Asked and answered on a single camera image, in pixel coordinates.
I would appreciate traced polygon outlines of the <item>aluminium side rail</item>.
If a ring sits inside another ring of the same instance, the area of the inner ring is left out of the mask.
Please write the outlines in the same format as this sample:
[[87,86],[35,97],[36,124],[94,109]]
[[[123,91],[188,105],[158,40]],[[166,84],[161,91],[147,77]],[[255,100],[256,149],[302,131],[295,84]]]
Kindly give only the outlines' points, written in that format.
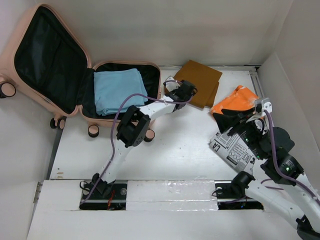
[[250,78],[252,81],[252,85],[253,85],[255,94],[260,98],[264,98],[265,94],[264,94],[263,88],[260,83],[257,68],[252,67],[251,70],[249,71],[249,75],[250,75]]

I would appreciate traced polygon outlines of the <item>orange white cloth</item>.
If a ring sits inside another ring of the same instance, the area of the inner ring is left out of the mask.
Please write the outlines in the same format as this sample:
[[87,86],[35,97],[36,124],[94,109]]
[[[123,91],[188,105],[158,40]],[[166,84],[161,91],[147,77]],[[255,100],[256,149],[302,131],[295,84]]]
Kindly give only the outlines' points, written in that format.
[[213,105],[210,114],[222,114],[222,109],[233,111],[246,111],[255,106],[255,100],[259,97],[249,88],[238,85],[237,88],[219,103]]

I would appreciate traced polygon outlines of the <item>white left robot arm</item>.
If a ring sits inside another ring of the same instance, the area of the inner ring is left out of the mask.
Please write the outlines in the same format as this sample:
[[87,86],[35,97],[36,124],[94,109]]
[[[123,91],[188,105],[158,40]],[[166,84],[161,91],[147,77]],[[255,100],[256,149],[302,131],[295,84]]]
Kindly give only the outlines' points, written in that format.
[[198,92],[194,84],[185,80],[182,82],[167,80],[164,85],[166,83],[176,83],[178,87],[160,99],[134,93],[124,100],[126,103],[133,97],[139,96],[152,100],[152,103],[139,107],[131,105],[118,125],[116,121],[120,113],[116,113],[110,132],[112,152],[101,171],[93,175],[90,182],[90,195],[97,194],[100,198],[107,198],[111,194],[112,186],[127,155],[145,139],[150,123],[161,116],[183,108]]

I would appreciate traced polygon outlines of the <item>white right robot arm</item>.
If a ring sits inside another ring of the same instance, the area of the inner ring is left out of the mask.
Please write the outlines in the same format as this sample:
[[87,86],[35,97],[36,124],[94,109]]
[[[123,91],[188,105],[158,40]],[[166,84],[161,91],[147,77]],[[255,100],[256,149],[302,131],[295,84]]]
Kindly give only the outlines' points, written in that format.
[[[210,147],[236,171],[230,188],[236,198],[251,198],[285,219],[303,240],[320,238],[320,195],[309,182],[303,167],[290,155],[295,143],[281,127],[275,127],[266,108],[223,109],[214,112],[217,135]],[[289,202],[254,176],[254,165],[285,191]]]

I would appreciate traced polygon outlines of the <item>light blue cloth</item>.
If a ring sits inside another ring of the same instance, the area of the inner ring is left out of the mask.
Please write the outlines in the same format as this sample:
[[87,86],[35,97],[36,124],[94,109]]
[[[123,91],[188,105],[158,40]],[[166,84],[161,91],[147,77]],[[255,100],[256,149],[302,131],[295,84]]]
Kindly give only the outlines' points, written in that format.
[[148,101],[142,75],[136,68],[95,72],[93,82],[94,104],[100,116],[117,113],[124,100],[132,94],[136,95],[123,105],[122,113],[131,105],[141,107]]

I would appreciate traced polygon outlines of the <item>pink hard-shell suitcase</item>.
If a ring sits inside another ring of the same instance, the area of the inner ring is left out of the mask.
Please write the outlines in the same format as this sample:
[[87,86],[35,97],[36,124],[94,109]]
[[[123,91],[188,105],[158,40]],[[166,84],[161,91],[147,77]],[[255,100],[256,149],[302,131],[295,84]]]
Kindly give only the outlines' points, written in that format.
[[148,102],[161,97],[161,71],[151,62],[103,61],[93,64],[88,52],[62,17],[48,4],[28,9],[0,56],[0,96],[22,92],[53,114],[52,129],[81,114],[88,135],[111,127],[113,115],[100,116],[94,104],[94,73],[136,69]]

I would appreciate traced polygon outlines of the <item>newspaper print cloth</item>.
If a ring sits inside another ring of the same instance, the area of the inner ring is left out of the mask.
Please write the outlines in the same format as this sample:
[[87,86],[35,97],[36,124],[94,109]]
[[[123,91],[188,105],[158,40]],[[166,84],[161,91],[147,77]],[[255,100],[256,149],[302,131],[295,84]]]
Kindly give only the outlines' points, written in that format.
[[247,172],[253,175],[256,157],[238,134],[228,136],[216,133],[209,141],[210,148],[237,173]]

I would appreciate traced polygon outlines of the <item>brown cloth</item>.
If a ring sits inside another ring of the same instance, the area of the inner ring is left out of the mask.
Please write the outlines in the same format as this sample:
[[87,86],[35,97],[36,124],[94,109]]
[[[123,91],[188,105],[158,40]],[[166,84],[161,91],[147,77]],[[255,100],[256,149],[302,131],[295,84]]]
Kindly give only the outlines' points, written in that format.
[[177,81],[188,81],[195,85],[197,93],[191,100],[195,107],[212,107],[223,73],[199,62],[189,60],[173,77]]

